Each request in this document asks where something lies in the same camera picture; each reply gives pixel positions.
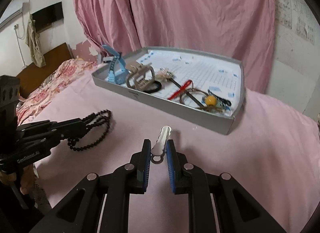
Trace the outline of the left hand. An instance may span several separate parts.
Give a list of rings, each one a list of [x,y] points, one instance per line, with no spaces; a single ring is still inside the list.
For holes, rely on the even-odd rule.
[[[23,174],[20,179],[20,191],[23,195],[27,195],[31,193],[35,187],[35,173],[34,173],[34,165],[31,164],[23,169]],[[15,173],[5,174],[1,172],[1,182],[3,184],[8,184],[9,182],[14,182],[17,179]]]

